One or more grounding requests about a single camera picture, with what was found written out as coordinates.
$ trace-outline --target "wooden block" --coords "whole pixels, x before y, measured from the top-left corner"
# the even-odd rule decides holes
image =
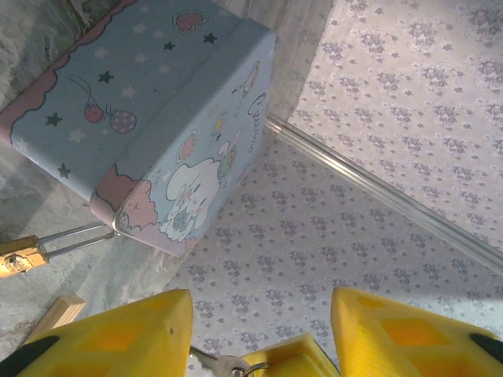
[[[57,298],[47,313],[28,335],[26,342],[42,333],[69,324],[79,315],[86,302],[77,295],[63,295]]]

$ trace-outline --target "yellow plastic part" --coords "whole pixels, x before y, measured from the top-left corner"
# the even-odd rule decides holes
[[[185,377],[189,290],[174,290],[48,331],[60,337],[18,377]]]
[[[271,363],[254,377],[339,377],[336,367],[314,341],[304,334],[243,357],[250,365]]]
[[[496,335],[356,289],[334,290],[332,329],[344,377],[503,376],[503,366],[468,337]]]

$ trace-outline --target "black rubber pad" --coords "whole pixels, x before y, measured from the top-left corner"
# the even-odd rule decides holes
[[[470,339],[503,364],[503,342],[482,334],[470,334]]]
[[[0,377],[16,377],[59,339],[59,336],[48,336],[20,347],[0,362]]]

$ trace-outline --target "purple floral wallpaper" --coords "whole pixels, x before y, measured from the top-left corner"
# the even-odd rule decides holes
[[[503,1],[339,0],[290,123],[503,250]]]
[[[237,356],[310,332],[336,361],[334,287],[503,335],[503,279],[329,168],[274,142],[166,289],[189,288],[193,345]],[[211,376],[191,359],[187,377]]]

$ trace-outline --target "star print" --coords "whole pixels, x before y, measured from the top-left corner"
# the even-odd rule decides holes
[[[170,68],[167,65],[161,65],[159,67],[159,73],[168,73],[170,71]]]
[[[143,34],[143,32],[145,30],[147,30],[147,27],[144,24],[142,24],[142,23],[140,23],[138,25],[135,25],[133,27],[133,33],[135,33],[135,34]]]
[[[28,153],[28,143],[23,138],[20,138],[17,142],[17,149],[26,155]]]
[[[52,114],[51,116],[48,116],[47,117],[47,122],[46,122],[46,125],[51,125],[51,126],[57,126],[57,124],[62,121],[63,118],[60,118],[59,116],[57,116],[57,112],[55,112],[54,114]]]
[[[211,43],[212,45],[215,44],[215,41],[218,39],[218,37],[215,37],[213,33],[210,33],[208,35],[204,36],[204,43]]]
[[[62,163],[61,167],[57,168],[57,171],[60,172],[60,177],[68,179],[68,175],[70,174],[71,170],[67,169],[67,167]]]
[[[110,80],[113,79],[114,76],[110,75],[109,71],[106,71],[105,73],[100,74],[100,79],[98,82],[106,82],[107,84],[110,83]]]
[[[162,30],[158,30],[158,31],[154,32],[154,38],[160,39],[162,37],[164,37],[164,33]]]
[[[163,182],[167,181],[167,179],[170,177],[171,172],[168,171],[165,175],[163,175]]]
[[[69,141],[75,141],[75,142],[79,143],[85,137],[86,137],[86,134],[83,133],[82,130],[78,128],[77,130],[70,133]]]
[[[104,47],[94,50],[94,57],[97,57],[98,59],[104,59],[107,55],[108,51]]]
[[[143,64],[147,60],[147,57],[143,53],[139,53],[136,57],[134,57],[134,61],[137,63]]]
[[[164,43],[164,49],[169,49],[170,51],[172,51],[172,49],[175,47],[176,45],[174,45],[173,43],[171,43],[171,41],[169,41],[168,43]]]
[[[123,89],[123,97],[128,97],[130,99],[133,99],[133,96],[138,93],[136,90],[133,89],[131,85],[129,85],[126,89]]]

